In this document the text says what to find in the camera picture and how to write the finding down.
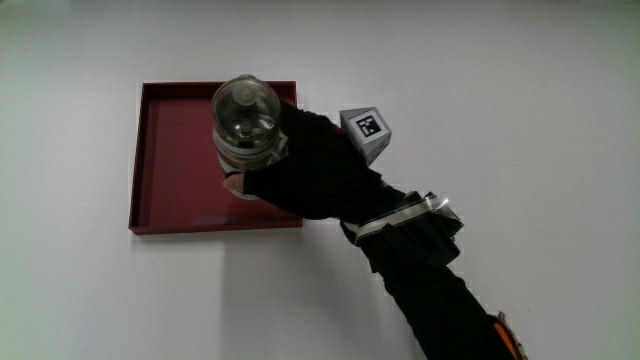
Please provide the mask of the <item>person's right hand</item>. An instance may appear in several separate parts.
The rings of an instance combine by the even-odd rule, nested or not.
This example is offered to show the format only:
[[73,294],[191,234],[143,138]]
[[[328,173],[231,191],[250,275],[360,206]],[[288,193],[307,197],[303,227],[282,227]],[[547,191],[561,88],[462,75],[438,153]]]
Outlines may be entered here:
[[352,224],[390,211],[404,197],[368,168],[327,117],[282,102],[281,119],[288,155],[263,169],[227,176],[227,190],[255,195],[305,219]]

